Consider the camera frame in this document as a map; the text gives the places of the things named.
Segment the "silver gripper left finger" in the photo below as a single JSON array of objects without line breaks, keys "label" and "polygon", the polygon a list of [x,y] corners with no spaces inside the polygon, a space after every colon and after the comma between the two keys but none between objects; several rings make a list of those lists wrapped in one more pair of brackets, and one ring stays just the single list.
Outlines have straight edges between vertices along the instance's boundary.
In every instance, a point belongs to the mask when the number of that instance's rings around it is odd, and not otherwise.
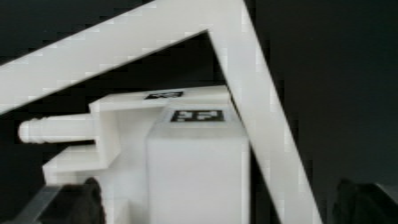
[{"label": "silver gripper left finger", "polygon": [[101,188],[94,178],[82,184],[45,186],[20,213],[21,224],[105,224]]}]

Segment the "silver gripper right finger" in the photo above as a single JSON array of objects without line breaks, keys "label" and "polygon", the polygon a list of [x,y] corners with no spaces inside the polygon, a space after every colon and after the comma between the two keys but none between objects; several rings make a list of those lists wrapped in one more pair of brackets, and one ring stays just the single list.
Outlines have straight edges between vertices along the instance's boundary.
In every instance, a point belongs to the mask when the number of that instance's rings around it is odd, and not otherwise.
[{"label": "silver gripper right finger", "polygon": [[398,185],[343,179],[332,220],[334,224],[398,224]]}]

